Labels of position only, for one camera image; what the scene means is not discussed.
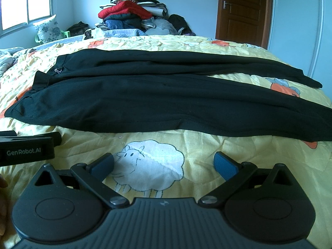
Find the person left hand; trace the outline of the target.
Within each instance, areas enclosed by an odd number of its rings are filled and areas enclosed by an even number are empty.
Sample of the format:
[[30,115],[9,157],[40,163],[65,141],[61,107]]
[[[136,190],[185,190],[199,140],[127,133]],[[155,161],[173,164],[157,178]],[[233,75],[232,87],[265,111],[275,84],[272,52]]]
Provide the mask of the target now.
[[7,201],[5,194],[2,192],[4,188],[8,186],[8,183],[5,181],[3,176],[0,176],[0,184],[1,184],[1,195],[0,195],[0,235],[3,237],[6,231],[6,216],[7,216]]

